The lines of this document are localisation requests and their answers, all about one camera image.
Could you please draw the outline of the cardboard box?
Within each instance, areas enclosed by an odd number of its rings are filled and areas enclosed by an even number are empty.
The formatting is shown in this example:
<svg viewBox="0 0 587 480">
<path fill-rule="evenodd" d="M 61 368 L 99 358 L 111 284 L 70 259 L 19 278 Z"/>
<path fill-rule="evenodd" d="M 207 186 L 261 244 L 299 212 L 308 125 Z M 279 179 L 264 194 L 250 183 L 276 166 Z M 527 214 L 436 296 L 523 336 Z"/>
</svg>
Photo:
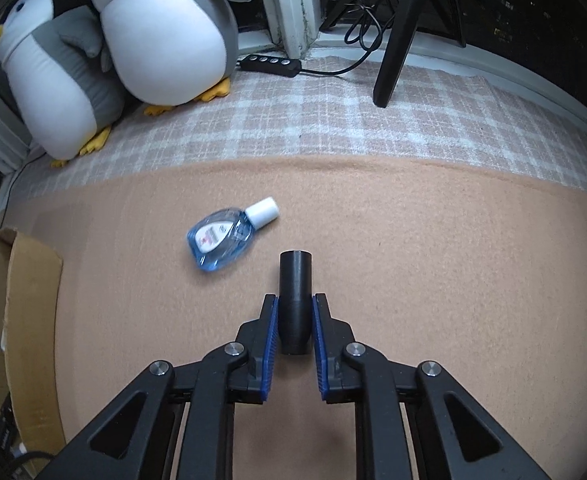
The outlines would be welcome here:
<svg viewBox="0 0 587 480">
<path fill-rule="evenodd" d="M 62 258 L 17 230 L 0 230 L 0 408 L 11 401 L 29 451 L 66 445 L 54 366 Z"/>
</svg>

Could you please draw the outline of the black cylinder tube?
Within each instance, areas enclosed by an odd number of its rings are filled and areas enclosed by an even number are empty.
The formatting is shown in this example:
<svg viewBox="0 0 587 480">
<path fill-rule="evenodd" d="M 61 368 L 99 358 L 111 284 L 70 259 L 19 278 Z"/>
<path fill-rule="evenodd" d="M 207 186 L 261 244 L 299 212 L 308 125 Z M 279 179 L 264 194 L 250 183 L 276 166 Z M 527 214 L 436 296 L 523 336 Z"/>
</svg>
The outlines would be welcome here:
<svg viewBox="0 0 587 480">
<path fill-rule="evenodd" d="M 286 356 L 309 353 L 312 333 L 312 255 L 302 250 L 280 254 L 278 336 Z"/>
</svg>

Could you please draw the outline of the clear blue liquid bottle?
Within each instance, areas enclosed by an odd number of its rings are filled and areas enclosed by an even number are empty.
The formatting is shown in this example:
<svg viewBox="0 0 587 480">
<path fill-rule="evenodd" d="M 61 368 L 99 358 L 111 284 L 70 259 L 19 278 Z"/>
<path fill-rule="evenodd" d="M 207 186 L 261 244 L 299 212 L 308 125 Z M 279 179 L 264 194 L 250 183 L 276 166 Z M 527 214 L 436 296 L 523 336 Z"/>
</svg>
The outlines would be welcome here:
<svg viewBox="0 0 587 480">
<path fill-rule="evenodd" d="M 279 217 L 279 207 L 266 197 L 244 209 L 226 208 L 209 214 L 186 235 L 197 267 L 214 272 L 236 261 L 251 245 L 256 232 Z"/>
</svg>

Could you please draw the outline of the plaid checkered cloth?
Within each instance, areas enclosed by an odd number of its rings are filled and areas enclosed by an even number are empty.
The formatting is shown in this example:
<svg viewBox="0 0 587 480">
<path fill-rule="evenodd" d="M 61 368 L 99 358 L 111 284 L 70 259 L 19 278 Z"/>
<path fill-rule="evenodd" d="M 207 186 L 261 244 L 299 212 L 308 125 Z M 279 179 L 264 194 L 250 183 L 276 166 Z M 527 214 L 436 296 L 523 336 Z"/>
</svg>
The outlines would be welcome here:
<svg viewBox="0 0 587 480">
<path fill-rule="evenodd" d="M 371 101 L 378 72 L 367 63 L 330 77 L 239 72 L 226 98 L 159 117 L 134 112 L 98 153 L 61 169 L 35 159 L 14 202 L 138 172 L 210 160 L 302 155 L 443 160 L 555 182 L 587 192 L 587 130 L 484 76 L 407 66 L 387 107 Z"/>
</svg>

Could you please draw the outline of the large penguin plush toy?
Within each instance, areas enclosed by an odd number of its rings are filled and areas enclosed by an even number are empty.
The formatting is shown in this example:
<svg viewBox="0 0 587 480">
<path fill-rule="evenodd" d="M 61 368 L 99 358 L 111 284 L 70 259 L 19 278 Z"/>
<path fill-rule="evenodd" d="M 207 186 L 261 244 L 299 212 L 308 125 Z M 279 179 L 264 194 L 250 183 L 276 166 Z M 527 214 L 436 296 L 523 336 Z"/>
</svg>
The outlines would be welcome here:
<svg viewBox="0 0 587 480">
<path fill-rule="evenodd" d="M 101 150 L 127 92 L 98 16 L 60 0 L 16 0 L 0 24 L 0 66 L 33 140 L 63 167 Z"/>
</svg>

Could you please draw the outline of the black power strip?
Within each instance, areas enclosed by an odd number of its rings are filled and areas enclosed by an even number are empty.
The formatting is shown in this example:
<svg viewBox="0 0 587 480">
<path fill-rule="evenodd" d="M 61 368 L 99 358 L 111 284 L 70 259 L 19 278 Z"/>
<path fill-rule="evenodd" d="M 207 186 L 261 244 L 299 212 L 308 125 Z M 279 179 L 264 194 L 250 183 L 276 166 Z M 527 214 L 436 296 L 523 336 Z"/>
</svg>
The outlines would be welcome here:
<svg viewBox="0 0 587 480">
<path fill-rule="evenodd" d="M 300 60 L 266 54 L 248 54 L 237 63 L 238 70 L 293 78 L 302 72 Z"/>
</svg>

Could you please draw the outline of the small penguin plush toy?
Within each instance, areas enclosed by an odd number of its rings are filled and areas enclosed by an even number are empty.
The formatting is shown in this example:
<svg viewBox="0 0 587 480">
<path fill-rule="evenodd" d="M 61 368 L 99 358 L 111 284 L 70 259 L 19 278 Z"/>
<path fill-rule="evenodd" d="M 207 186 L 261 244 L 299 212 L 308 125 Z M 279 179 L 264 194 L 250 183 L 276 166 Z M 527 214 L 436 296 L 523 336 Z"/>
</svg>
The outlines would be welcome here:
<svg viewBox="0 0 587 480">
<path fill-rule="evenodd" d="M 159 116 L 230 91 L 239 54 L 233 2 L 92 0 L 116 73 L 144 114 Z"/>
</svg>

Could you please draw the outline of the black tripod stand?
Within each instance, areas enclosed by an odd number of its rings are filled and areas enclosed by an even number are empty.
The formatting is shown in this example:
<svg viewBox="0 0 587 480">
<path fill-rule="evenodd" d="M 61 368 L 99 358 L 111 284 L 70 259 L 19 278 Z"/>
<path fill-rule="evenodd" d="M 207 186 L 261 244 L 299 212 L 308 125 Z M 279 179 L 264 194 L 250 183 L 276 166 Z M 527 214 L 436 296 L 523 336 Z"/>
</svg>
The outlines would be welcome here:
<svg viewBox="0 0 587 480">
<path fill-rule="evenodd" d="M 377 34 L 374 45 L 367 48 L 366 53 L 377 50 L 385 32 L 390 33 L 374 85 L 373 101 L 378 107 L 387 106 L 391 100 L 414 39 L 420 14 L 427 3 L 431 3 L 437 11 L 446 32 L 462 48 L 466 47 L 463 14 L 458 0 L 338 0 L 319 26 L 322 32 L 327 32 L 344 15 L 352 11 L 359 12 L 363 25 L 373 26 Z"/>
</svg>

